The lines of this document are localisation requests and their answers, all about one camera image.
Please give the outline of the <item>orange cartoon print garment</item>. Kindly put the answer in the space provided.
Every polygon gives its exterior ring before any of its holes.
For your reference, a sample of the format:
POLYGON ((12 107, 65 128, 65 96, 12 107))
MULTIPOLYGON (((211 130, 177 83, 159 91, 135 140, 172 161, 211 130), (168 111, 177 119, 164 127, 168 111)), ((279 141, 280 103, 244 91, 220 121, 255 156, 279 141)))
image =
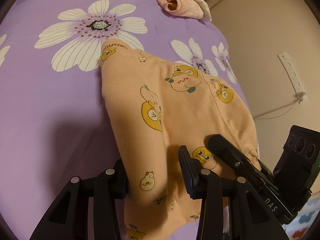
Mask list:
POLYGON ((253 118, 222 78, 120 40, 103 43, 99 64, 106 110, 129 179, 128 239, 166 239, 201 213, 201 201, 185 189, 180 146, 204 168, 233 179, 233 169, 206 150, 207 138, 220 134, 260 167, 253 118))

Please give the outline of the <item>purple floral bed sheet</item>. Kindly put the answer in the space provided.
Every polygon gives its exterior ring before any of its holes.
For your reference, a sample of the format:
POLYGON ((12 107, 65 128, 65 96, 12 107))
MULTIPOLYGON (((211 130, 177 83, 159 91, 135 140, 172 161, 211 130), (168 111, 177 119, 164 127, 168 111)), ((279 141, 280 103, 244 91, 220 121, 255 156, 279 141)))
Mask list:
MULTIPOLYGON (((1 239, 31 239, 71 178, 121 159, 102 94, 107 40, 220 77, 242 98, 211 22, 156 0, 9 0, 1 22, 1 239)), ((166 239, 194 239, 196 221, 166 239)))

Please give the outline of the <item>white power strip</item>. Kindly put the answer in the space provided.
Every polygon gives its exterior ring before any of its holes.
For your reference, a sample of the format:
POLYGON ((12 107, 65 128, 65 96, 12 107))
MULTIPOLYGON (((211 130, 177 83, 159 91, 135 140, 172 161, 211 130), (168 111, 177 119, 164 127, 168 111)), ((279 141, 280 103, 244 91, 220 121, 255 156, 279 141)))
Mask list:
POLYGON ((293 90, 296 94, 297 102, 301 104, 304 101, 306 91, 297 72, 297 66, 295 62, 285 51, 278 54, 277 57, 284 67, 285 72, 287 73, 287 76, 292 84, 293 90))

